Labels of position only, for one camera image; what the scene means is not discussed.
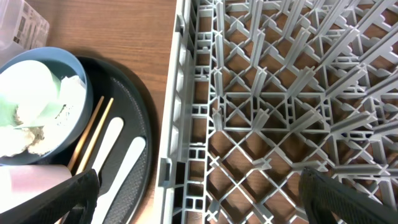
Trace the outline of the white plastic knife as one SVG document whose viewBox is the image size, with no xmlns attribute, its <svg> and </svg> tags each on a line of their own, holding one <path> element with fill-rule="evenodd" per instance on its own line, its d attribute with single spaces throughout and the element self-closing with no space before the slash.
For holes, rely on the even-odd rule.
<svg viewBox="0 0 398 224">
<path fill-rule="evenodd" d="M 115 196 L 129 175 L 131 169 L 136 164 L 138 158 L 141 156 L 145 147 L 146 140 L 143 137 L 139 136 L 132 140 L 109 190 L 105 194 L 100 195 L 97 199 L 91 224 L 102 224 L 104 222 Z"/>
<path fill-rule="evenodd" d="M 101 145 L 99 147 L 98 153 L 91 167 L 96 171 L 97 174 L 100 173 L 101 168 L 103 167 L 106 158 L 108 157 L 118 136 L 120 135 L 123 126 L 124 126 L 124 120 L 120 117 L 115 117 L 109 122 L 109 125 L 102 139 Z"/>
</svg>

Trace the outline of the crumpled white napkin waste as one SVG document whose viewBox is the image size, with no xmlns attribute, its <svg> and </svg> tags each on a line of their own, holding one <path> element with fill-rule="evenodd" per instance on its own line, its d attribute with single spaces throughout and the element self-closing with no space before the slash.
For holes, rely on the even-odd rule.
<svg viewBox="0 0 398 224">
<path fill-rule="evenodd" d="M 13 129 L 1 128 L 1 156 L 12 157 L 22 152 L 44 155 L 63 141 L 80 117 L 86 95 L 86 85 L 75 75 L 61 81 L 61 97 L 65 100 L 61 112 L 45 126 Z"/>
</svg>

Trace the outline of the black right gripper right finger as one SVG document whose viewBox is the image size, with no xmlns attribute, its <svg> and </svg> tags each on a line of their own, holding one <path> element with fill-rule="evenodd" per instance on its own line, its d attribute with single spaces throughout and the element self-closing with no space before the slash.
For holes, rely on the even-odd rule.
<svg viewBox="0 0 398 224">
<path fill-rule="evenodd" d="M 397 223 L 397 212 L 312 167 L 300 176 L 299 195 L 309 223 Z"/>
</svg>

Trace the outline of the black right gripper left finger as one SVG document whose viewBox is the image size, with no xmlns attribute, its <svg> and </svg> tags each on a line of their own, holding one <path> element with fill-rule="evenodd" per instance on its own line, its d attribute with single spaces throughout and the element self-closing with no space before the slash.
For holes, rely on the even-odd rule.
<svg viewBox="0 0 398 224">
<path fill-rule="evenodd" d="M 88 169 L 1 214 L 1 223 L 91 223 L 100 191 L 98 175 Z"/>
</svg>

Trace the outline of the pink cup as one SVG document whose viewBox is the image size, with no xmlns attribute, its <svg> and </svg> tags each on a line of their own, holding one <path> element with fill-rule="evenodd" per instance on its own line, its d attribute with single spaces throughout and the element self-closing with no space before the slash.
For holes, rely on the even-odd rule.
<svg viewBox="0 0 398 224">
<path fill-rule="evenodd" d="M 1 166 L 1 213 L 71 177 L 64 165 Z"/>
</svg>

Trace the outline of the pale green bowl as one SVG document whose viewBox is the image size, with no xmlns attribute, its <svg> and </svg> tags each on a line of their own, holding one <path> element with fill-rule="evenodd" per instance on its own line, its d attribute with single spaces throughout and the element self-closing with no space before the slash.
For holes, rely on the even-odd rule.
<svg viewBox="0 0 398 224">
<path fill-rule="evenodd" d="M 61 112 L 61 81 L 44 63 L 25 60 L 1 72 L 1 126 L 45 126 Z"/>
</svg>

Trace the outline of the wooden chopstick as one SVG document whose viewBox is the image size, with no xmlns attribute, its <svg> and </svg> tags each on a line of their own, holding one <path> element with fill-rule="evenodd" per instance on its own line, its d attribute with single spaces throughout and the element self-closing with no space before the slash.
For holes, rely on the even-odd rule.
<svg viewBox="0 0 398 224">
<path fill-rule="evenodd" d="M 93 123 L 94 123 L 94 121 L 95 121 L 95 119 L 97 117 L 97 114 L 98 114 L 98 112 L 99 112 L 99 110 L 101 108 L 103 100 L 104 100 L 104 96 L 101 96 L 100 99 L 99 99 L 99 102 L 97 103 L 97 105 L 96 105 L 96 107 L 94 109 L 93 114 L 91 115 L 91 118 L 90 118 L 85 130 L 83 131 L 83 134 L 81 135 L 81 138 L 79 139 L 79 141 L 78 141 L 78 143 L 77 143 L 77 145 L 76 145 L 76 147 L 74 149 L 72 157 L 71 157 L 71 159 L 70 159 L 70 161 L 69 161 L 69 163 L 67 165 L 67 168 L 69 169 L 69 171 L 72 171 L 72 169 L 73 169 L 73 167 L 75 165 L 75 162 L 78 159 L 78 156 L 80 155 L 81 149 L 82 149 L 82 147 L 83 147 L 83 145 L 84 145 L 84 143 L 85 143 L 85 141 L 86 141 L 86 139 L 88 137 L 88 134 L 89 134 L 89 132 L 91 130 L 91 127 L 92 127 L 92 125 L 93 125 Z"/>
<path fill-rule="evenodd" d="M 104 125 L 105 119 L 107 118 L 108 113 L 109 113 L 109 111 L 111 109 L 113 101 L 114 101 L 114 98 L 110 98 L 105 110 L 103 111 L 103 114 L 102 114 L 102 116 L 101 116 L 101 118 L 100 118 L 100 120 L 99 120 L 99 122 L 98 122 L 98 124 L 97 124 L 97 126 L 95 128 L 95 131 L 94 131 L 94 133 L 93 133 L 93 135 L 92 135 L 92 137 L 91 137 L 91 139 L 89 141 L 88 147 L 86 148 L 86 151 L 85 151 L 83 157 L 81 158 L 81 161 L 80 161 L 80 163 L 78 165 L 78 168 L 77 168 L 77 170 L 75 172 L 75 175 L 77 175 L 77 174 L 79 174 L 79 173 L 84 171 L 84 169 L 85 169 L 85 167 L 86 167 L 86 165 L 88 163 L 88 160 L 89 160 L 89 158 L 91 156 L 91 153 L 92 153 L 92 151 L 94 149 L 94 146 L 95 146 L 95 144 L 97 142 L 98 136 L 99 136 L 99 134 L 100 134 L 100 132 L 102 130 L 102 127 Z"/>
</svg>

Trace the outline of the dark blue plate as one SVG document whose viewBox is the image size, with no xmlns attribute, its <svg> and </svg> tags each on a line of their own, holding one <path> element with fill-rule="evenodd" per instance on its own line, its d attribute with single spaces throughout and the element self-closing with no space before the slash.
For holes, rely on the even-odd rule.
<svg viewBox="0 0 398 224">
<path fill-rule="evenodd" d="M 43 155 L 22 152 L 12 157 L 1 158 L 2 166 L 20 166 L 33 164 L 46 157 L 54 156 L 70 147 L 82 134 L 88 124 L 93 109 L 93 87 L 81 62 L 70 52 L 56 47 L 41 47 L 23 52 L 1 67 L 4 72 L 15 63 L 25 60 L 36 60 L 45 64 L 57 78 L 78 76 L 85 84 L 85 95 L 83 97 L 83 108 L 79 112 L 78 120 L 72 123 L 72 128 L 67 132 L 59 143 L 50 148 L 49 152 Z"/>
</svg>

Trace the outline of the grey dishwasher rack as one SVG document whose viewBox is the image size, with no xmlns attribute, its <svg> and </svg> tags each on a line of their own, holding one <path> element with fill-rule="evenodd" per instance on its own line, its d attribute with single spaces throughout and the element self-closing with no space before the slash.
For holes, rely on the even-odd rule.
<svg viewBox="0 0 398 224">
<path fill-rule="evenodd" d="M 397 2 L 178 1 L 154 223 L 306 223 L 307 166 L 397 208 Z"/>
</svg>

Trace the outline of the clear plastic bin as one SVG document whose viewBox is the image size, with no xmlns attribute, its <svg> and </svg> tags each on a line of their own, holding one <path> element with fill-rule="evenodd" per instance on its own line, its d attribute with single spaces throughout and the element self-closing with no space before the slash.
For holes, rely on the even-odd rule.
<svg viewBox="0 0 398 224">
<path fill-rule="evenodd" d="M 1 0 L 1 65 L 27 50 L 44 47 L 49 28 L 25 0 Z"/>
</svg>

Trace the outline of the black round tray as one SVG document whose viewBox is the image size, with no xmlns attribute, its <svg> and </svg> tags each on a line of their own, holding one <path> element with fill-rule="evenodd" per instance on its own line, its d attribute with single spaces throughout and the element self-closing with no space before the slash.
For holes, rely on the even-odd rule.
<svg viewBox="0 0 398 224">
<path fill-rule="evenodd" d="M 123 178 L 117 194 L 109 199 L 110 208 L 104 219 L 105 223 L 129 223 L 150 182 L 154 146 L 152 125 L 156 120 L 150 118 L 147 105 L 152 100 L 144 83 L 124 65 L 91 57 L 79 56 L 78 59 L 91 81 L 94 100 L 98 101 L 101 96 L 114 100 L 105 122 L 109 123 L 115 117 L 124 121 L 100 173 L 100 195 L 109 192 L 132 140 L 136 137 L 146 140 L 146 147 L 137 162 L 127 167 L 129 174 Z"/>
</svg>

